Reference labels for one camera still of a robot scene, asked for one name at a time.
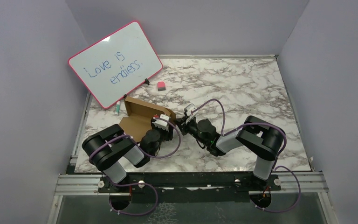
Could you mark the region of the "brown cardboard box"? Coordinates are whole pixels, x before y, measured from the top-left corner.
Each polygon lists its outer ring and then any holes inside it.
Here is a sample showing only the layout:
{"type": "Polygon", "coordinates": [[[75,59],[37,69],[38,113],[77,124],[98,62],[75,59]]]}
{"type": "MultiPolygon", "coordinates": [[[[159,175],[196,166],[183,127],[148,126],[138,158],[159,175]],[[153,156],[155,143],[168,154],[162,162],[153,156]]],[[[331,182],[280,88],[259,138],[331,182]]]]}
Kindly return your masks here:
{"type": "Polygon", "coordinates": [[[124,133],[132,136],[136,142],[140,142],[146,132],[151,130],[153,116],[165,114],[171,121],[176,118],[172,110],[140,99],[126,97],[124,105],[127,116],[121,119],[119,125],[124,133]]]}

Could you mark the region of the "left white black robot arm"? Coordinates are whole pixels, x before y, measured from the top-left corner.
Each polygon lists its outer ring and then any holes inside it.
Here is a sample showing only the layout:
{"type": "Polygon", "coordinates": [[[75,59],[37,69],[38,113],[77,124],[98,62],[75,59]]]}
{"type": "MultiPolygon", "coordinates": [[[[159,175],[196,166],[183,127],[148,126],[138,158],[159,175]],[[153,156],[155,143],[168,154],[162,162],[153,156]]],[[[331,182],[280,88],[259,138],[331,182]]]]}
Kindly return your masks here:
{"type": "Polygon", "coordinates": [[[119,163],[121,158],[127,159],[139,168],[157,156],[164,141],[173,139],[173,127],[162,129],[152,125],[140,142],[136,142],[125,134],[120,125],[114,124],[86,138],[82,143],[89,162],[110,178],[110,185],[115,191],[127,188],[127,172],[119,163]]]}

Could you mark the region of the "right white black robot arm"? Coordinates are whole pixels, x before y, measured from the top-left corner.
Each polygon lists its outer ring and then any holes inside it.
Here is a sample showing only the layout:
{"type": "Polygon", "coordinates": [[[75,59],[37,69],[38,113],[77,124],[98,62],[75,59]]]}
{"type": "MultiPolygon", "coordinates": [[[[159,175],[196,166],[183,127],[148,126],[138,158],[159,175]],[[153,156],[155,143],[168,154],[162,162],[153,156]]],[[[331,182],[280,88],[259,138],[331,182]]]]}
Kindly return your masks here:
{"type": "Polygon", "coordinates": [[[242,125],[226,134],[218,133],[208,119],[197,121],[196,118],[184,116],[176,119],[175,124],[182,135],[193,136],[214,156],[223,156],[242,146],[256,154],[256,164],[250,183],[257,190],[269,184],[269,177],[280,148],[287,143],[286,134],[281,128],[255,116],[248,116],[242,125]]]}

